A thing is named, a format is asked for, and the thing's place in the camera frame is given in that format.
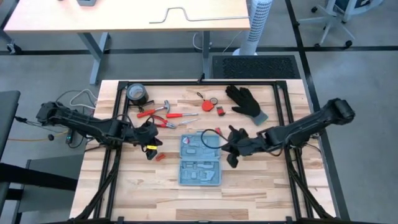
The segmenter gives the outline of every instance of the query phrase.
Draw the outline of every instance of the white tower fan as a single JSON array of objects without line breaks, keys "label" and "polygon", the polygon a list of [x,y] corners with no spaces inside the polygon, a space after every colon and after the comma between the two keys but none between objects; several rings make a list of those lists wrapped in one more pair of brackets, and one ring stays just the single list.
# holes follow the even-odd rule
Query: white tower fan
[{"label": "white tower fan", "polygon": [[273,0],[252,0],[250,10],[250,31],[244,31],[244,39],[241,47],[236,49],[232,55],[257,55],[256,49],[259,44],[262,31],[267,22],[268,14]]}]

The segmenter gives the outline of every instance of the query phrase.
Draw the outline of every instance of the metal hammer head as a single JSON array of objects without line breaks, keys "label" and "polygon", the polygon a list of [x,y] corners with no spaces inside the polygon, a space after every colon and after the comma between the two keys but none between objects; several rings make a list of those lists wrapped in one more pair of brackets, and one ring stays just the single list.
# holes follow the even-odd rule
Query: metal hammer head
[{"label": "metal hammer head", "polygon": [[167,113],[170,112],[170,104],[169,104],[168,100],[164,101],[164,106],[163,107],[167,110]]}]

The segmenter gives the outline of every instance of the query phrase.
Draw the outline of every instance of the hammer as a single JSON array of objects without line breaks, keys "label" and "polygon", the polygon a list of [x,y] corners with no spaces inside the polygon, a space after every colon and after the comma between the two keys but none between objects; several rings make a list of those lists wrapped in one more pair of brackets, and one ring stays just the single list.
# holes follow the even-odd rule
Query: hammer
[{"label": "hammer", "polygon": [[143,112],[143,113],[137,114],[137,117],[138,117],[138,118],[142,118],[142,117],[145,117],[145,116],[148,116],[148,115],[152,115],[152,114],[154,114],[156,111],[162,110],[162,109],[166,109],[166,110],[167,110],[167,113],[169,113],[169,111],[170,111],[170,104],[169,104],[169,102],[168,102],[167,100],[164,101],[164,106],[162,106],[161,108],[156,108],[156,109],[152,109],[152,110],[147,110],[147,111],[145,111],[145,112]]}]

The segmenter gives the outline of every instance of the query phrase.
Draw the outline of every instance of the yellow label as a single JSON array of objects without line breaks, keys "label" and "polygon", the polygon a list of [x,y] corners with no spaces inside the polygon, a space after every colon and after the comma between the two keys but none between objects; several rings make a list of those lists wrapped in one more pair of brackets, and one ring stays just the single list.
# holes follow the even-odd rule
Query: yellow label
[{"label": "yellow label", "polygon": [[157,150],[157,146],[147,146],[147,149],[150,149],[150,150]]}]

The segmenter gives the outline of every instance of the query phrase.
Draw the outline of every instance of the gray glove cuff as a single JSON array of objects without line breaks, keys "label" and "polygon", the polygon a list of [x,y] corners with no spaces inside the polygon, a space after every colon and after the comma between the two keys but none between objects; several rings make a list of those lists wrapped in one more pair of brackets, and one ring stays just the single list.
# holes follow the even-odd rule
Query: gray glove cuff
[{"label": "gray glove cuff", "polygon": [[262,124],[263,122],[265,122],[268,119],[268,115],[266,115],[264,112],[260,111],[260,114],[257,115],[256,117],[250,117],[254,124],[256,124],[257,126],[259,126],[260,124]]}]

